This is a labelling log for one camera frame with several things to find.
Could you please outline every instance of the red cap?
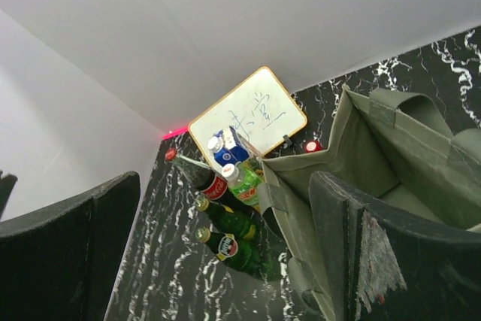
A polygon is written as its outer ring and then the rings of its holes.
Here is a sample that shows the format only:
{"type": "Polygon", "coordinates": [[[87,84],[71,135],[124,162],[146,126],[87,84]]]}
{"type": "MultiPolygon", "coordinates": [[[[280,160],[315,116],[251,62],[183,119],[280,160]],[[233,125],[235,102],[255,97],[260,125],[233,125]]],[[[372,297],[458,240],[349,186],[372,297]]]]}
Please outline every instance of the red cap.
{"type": "Polygon", "coordinates": [[[317,152],[318,150],[322,150],[322,146],[319,141],[309,141],[304,146],[306,153],[317,152]]]}
{"type": "Polygon", "coordinates": [[[165,160],[167,162],[173,161],[176,156],[177,156],[177,150],[175,148],[169,148],[165,153],[165,160]]]}

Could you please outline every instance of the black marble table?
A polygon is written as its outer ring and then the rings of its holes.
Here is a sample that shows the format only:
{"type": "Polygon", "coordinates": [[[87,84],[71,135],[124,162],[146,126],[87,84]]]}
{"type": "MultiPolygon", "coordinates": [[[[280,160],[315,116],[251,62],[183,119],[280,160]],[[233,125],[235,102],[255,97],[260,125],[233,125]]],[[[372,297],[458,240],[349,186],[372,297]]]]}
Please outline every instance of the black marble table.
{"type": "MultiPolygon", "coordinates": [[[[293,148],[280,147],[270,156],[300,153],[311,139],[327,146],[344,83],[365,95],[378,86],[422,92],[434,100],[454,133],[479,128],[481,27],[295,93],[309,122],[292,138],[293,148]]],[[[281,281],[254,280],[228,271],[191,241],[193,231],[209,222],[195,211],[194,190],[164,162],[172,146],[201,158],[188,135],[162,142],[106,320],[317,319],[299,305],[285,269],[281,281]]]]}

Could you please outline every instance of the whiteboard frame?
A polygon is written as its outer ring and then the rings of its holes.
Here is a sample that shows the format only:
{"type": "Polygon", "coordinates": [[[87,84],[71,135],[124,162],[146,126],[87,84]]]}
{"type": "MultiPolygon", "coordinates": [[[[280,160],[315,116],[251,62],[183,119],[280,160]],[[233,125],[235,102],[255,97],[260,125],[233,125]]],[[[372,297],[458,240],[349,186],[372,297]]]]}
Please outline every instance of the whiteboard frame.
{"type": "MultiPolygon", "coordinates": [[[[205,110],[204,112],[202,112],[202,114],[200,114],[199,116],[197,116],[191,123],[189,123],[189,134],[190,136],[192,137],[192,139],[194,140],[195,144],[197,144],[197,148],[201,151],[202,153],[202,156],[204,156],[205,160],[209,163],[209,165],[211,167],[214,167],[214,165],[212,164],[212,162],[209,160],[209,157],[207,154],[205,154],[205,152],[203,151],[202,149],[202,146],[200,145],[199,141],[197,140],[197,138],[190,132],[190,127],[192,126],[192,124],[194,124],[195,122],[197,122],[199,119],[201,119],[208,111],[210,111],[212,108],[214,108],[216,105],[218,105],[221,101],[223,101],[225,98],[227,98],[229,95],[231,95],[233,92],[236,91],[237,88],[241,87],[245,82],[247,82],[248,80],[250,80],[252,77],[255,77],[259,72],[263,71],[263,70],[267,70],[272,78],[277,82],[277,84],[279,85],[279,87],[284,91],[284,93],[287,95],[287,97],[290,99],[290,101],[293,103],[293,105],[299,110],[299,113],[302,114],[302,117],[304,118],[304,122],[302,124],[302,126],[300,126],[299,128],[297,128],[296,130],[292,131],[289,135],[287,135],[288,137],[292,137],[293,135],[295,135],[297,132],[299,132],[301,129],[303,129],[306,125],[307,125],[307,116],[306,114],[302,111],[302,108],[299,107],[299,105],[295,102],[294,98],[290,95],[289,92],[287,92],[287,89],[284,88],[284,86],[282,85],[282,83],[279,81],[279,79],[277,79],[276,75],[273,73],[273,71],[269,68],[269,67],[261,67],[259,68],[257,71],[255,71],[254,73],[252,73],[247,79],[243,80],[242,82],[240,82],[233,90],[231,90],[229,93],[227,93],[226,95],[224,95],[221,99],[219,99],[218,101],[216,101],[214,104],[212,104],[207,110],[205,110]]],[[[273,149],[275,149],[276,147],[280,146],[282,143],[284,143],[284,140],[281,139],[279,140],[278,143],[276,143],[274,146],[272,146],[271,148],[269,148],[268,150],[266,150],[262,155],[265,156],[266,154],[268,154],[269,152],[271,152],[273,149]]]]}

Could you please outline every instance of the wall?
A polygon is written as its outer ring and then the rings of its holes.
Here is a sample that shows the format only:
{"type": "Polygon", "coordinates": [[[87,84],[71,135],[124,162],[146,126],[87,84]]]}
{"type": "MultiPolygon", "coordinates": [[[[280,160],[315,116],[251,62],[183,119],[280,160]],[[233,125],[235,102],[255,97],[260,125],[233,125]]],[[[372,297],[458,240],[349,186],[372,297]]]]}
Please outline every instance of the wall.
{"type": "Polygon", "coordinates": [[[0,0],[163,131],[257,68],[290,91],[481,23],[481,0],[0,0]]]}
{"type": "Polygon", "coordinates": [[[147,186],[159,132],[0,12],[0,169],[18,176],[2,220],[124,171],[147,186]]]}

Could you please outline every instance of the whiteboard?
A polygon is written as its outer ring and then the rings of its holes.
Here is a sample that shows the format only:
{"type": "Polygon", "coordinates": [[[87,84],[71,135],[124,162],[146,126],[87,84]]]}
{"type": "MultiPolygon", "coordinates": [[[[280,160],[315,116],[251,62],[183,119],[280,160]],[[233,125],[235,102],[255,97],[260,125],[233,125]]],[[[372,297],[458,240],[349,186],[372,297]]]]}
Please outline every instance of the whiteboard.
{"type": "Polygon", "coordinates": [[[207,142],[233,126],[260,153],[266,154],[307,124],[306,115],[267,67],[260,68],[189,124],[189,133],[211,167],[220,171],[207,142]]]}

